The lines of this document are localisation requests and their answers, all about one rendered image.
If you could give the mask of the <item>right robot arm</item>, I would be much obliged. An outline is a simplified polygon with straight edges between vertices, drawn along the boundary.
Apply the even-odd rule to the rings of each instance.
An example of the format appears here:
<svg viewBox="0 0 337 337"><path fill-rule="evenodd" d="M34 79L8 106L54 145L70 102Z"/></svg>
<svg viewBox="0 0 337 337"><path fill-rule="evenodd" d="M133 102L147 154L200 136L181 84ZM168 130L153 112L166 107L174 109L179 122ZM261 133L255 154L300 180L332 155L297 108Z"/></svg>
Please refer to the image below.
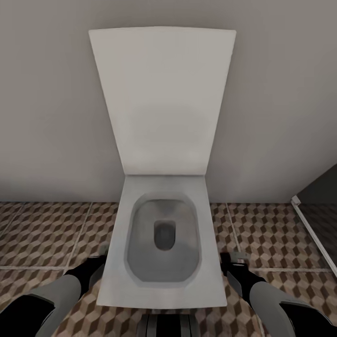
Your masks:
<svg viewBox="0 0 337 337"><path fill-rule="evenodd" d="M337 327L322 312L249 271L238 259L248 252L230 251L231 262L222 262L223 275L254 309L271 337L337 337Z"/></svg>

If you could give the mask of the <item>robot trunk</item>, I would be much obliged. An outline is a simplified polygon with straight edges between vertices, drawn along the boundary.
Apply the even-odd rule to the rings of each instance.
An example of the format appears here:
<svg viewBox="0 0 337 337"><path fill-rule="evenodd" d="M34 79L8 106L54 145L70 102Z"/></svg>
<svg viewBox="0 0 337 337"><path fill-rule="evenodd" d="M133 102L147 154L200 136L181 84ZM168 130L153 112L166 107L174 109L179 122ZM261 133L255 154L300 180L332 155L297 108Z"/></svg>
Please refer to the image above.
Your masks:
<svg viewBox="0 0 337 337"><path fill-rule="evenodd" d="M194 314L145 314L136 337L201 337Z"/></svg>

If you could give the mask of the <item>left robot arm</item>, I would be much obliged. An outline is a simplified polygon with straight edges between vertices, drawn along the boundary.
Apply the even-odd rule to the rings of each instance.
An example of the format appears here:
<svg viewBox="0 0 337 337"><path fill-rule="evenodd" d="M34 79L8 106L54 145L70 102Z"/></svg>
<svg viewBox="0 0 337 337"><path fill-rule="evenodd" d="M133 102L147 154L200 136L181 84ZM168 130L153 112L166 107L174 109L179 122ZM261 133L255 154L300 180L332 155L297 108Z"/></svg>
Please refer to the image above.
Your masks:
<svg viewBox="0 0 337 337"><path fill-rule="evenodd" d="M0 313L0 337L51 337L74 305L103 276L110 244L62 277L27 291Z"/></svg>

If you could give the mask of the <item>mousetrap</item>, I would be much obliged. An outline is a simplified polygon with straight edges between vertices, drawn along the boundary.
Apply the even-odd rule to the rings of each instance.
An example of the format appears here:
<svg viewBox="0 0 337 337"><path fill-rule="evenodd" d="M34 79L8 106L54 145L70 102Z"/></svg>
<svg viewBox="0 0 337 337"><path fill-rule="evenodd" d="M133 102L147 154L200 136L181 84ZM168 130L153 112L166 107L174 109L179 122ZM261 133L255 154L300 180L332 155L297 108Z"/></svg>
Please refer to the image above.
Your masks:
<svg viewBox="0 0 337 337"><path fill-rule="evenodd" d="M227 262L230 263L231 262L231 257L230 257L230 252L220 252L219 253L220 256L220 262Z"/></svg>

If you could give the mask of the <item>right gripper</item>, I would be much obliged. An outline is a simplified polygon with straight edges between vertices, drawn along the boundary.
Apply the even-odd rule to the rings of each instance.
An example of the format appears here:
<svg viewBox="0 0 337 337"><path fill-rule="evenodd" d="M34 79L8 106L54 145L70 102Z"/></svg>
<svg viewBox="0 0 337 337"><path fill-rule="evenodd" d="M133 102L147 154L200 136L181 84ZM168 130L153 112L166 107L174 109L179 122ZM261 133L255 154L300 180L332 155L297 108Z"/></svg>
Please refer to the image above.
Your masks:
<svg viewBox="0 0 337 337"><path fill-rule="evenodd" d="M227 262L222 262L221 263L221 269L223 271L223 275L226 277L227 276L227 270L230 269L230 267L232 266L232 264L242 264L245 266L245 268L249 271L248 269L248 265L244 264L244 263L227 263Z"/></svg>

